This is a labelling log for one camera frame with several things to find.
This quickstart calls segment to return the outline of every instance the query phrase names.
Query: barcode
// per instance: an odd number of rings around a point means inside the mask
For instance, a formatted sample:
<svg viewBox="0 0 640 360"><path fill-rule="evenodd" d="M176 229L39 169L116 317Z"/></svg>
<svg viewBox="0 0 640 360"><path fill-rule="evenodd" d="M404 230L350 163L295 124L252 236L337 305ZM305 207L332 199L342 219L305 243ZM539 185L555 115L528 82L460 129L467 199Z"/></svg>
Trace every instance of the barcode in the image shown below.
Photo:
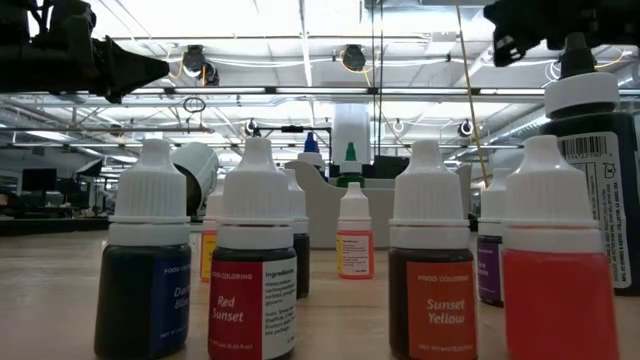
<svg viewBox="0 0 640 360"><path fill-rule="evenodd" d="M560 140L559 145L567 159L600 157L609 153L606 136Z"/></svg>

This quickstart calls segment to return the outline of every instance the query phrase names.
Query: blue bottle cap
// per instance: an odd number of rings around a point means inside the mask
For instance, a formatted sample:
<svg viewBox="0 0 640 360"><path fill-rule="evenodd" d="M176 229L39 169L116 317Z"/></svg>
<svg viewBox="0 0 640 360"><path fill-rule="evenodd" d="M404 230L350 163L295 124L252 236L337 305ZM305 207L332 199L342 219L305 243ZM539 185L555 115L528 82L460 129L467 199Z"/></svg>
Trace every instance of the blue bottle cap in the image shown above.
<svg viewBox="0 0 640 360"><path fill-rule="evenodd" d="M313 138L313 132L311 131L307 133L307 140L304 142L304 152L320 152L318 142Z"/></svg>

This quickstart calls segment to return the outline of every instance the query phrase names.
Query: red liquid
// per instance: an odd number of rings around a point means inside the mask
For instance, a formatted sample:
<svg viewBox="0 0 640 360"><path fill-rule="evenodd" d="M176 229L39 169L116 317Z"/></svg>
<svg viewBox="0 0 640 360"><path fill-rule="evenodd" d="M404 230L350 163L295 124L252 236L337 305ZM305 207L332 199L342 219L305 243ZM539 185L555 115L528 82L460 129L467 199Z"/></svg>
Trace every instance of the red liquid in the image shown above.
<svg viewBox="0 0 640 360"><path fill-rule="evenodd" d="M619 359L604 254L503 252L511 360Z"/></svg>

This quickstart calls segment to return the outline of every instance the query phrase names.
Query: red label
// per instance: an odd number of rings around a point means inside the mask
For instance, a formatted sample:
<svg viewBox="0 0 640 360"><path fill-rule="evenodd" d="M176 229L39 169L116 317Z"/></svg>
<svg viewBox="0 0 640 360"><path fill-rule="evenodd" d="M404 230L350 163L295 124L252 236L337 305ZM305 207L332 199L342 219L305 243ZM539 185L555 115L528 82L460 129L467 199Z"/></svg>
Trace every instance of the red label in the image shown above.
<svg viewBox="0 0 640 360"><path fill-rule="evenodd" d="M475 359L473 262L407 263L409 355Z"/></svg>
<svg viewBox="0 0 640 360"><path fill-rule="evenodd" d="M209 356L262 359L262 286L262 263L213 262Z"/></svg>

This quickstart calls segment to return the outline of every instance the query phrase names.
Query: white label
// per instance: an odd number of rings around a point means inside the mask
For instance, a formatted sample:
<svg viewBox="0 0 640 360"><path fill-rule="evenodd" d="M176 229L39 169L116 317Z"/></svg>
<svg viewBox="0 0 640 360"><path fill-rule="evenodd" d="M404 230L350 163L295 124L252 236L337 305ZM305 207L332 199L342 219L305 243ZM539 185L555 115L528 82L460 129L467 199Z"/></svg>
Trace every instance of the white label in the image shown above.
<svg viewBox="0 0 640 360"><path fill-rule="evenodd" d="M273 359L295 345L296 258L263 265L262 358Z"/></svg>
<svg viewBox="0 0 640 360"><path fill-rule="evenodd" d="M613 286L631 285L627 217L624 213L618 137L612 132L565 136L559 139L567 161L584 171L593 217L600 221L602 241L613 272Z"/></svg>
<svg viewBox="0 0 640 360"><path fill-rule="evenodd" d="M343 275L369 275L369 236L338 235Z"/></svg>

